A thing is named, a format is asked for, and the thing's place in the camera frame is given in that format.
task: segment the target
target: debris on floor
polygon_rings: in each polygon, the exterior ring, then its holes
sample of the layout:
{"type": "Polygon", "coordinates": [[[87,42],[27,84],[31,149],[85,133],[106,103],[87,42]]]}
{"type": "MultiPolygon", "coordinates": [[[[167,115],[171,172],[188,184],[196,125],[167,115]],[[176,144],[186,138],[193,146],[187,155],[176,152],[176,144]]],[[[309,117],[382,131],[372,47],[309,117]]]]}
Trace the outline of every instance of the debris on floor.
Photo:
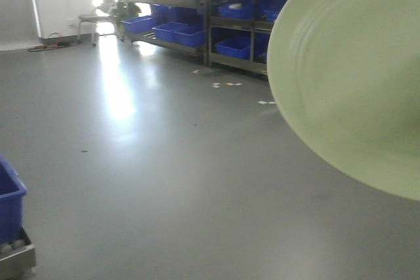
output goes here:
{"type": "Polygon", "coordinates": [[[265,105],[265,104],[275,104],[274,101],[265,102],[265,101],[258,101],[258,104],[265,105]]]}

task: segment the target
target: light green plate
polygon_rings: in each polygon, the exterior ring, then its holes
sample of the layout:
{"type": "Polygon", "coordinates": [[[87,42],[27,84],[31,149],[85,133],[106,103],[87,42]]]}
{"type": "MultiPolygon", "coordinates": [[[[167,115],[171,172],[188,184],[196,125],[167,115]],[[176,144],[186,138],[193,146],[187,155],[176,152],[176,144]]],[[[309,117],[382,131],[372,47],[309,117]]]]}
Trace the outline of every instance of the light green plate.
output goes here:
{"type": "Polygon", "coordinates": [[[320,157],[420,200],[420,0],[289,0],[268,77],[286,121],[320,157]]]}

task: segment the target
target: gray epoxy floor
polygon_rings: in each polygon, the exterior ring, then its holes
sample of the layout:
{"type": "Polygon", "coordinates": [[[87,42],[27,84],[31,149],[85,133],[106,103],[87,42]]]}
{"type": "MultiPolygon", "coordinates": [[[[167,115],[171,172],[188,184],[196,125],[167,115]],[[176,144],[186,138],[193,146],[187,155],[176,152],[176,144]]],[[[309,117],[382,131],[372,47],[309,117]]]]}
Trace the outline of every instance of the gray epoxy floor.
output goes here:
{"type": "Polygon", "coordinates": [[[316,157],[266,81],[107,37],[0,53],[0,100],[36,279],[420,279],[420,203],[316,157]]]}

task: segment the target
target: chair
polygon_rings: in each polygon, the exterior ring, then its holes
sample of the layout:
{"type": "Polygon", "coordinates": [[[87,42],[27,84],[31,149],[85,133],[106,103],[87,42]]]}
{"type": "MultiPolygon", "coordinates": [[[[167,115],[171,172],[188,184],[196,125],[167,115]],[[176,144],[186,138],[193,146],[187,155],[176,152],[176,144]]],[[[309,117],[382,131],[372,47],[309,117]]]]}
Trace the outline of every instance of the chair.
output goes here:
{"type": "Polygon", "coordinates": [[[79,26],[77,28],[77,42],[80,43],[80,32],[81,32],[81,25],[82,23],[91,23],[92,24],[92,33],[91,33],[91,43],[92,46],[95,47],[96,43],[95,43],[95,35],[96,35],[96,25],[98,23],[103,23],[103,22],[107,22],[107,23],[112,23],[112,25],[114,26],[114,32],[112,34],[114,34],[115,36],[117,36],[118,38],[120,38],[121,40],[123,40],[121,34],[118,32],[118,27],[116,26],[116,23],[113,19],[112,16],[110,16],[110,12],[111,10],[113,10],[116,7],[116,3],[114,0],[107,0],[109,2],[103,3],[101,4],[101,6],[98,6],[96,8],[93,9],[91,14],[80,14],[79,15],[79,26]],[[102,11],[103,13],[105,13],[106,15],[98,15],[96,14],[97,10],[102,11]]]}

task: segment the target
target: baseboard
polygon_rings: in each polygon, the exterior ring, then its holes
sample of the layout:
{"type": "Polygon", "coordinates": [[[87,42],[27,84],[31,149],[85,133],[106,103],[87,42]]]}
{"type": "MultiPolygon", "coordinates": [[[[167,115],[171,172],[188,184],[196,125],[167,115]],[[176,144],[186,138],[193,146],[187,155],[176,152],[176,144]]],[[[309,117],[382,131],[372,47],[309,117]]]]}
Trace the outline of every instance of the baseboard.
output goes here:
{"type": "MultiPolygon", "coordinates": [[[[51,37],[50,39],[39,38],[42,45],[57,44],[58,37],[51,37]]],[[[91,40],[91,34],[81,34],[80,40],[91,40]]],[[[60,42],[75,43],[77,41],[77,35],[63,36],[60,42]]]]}

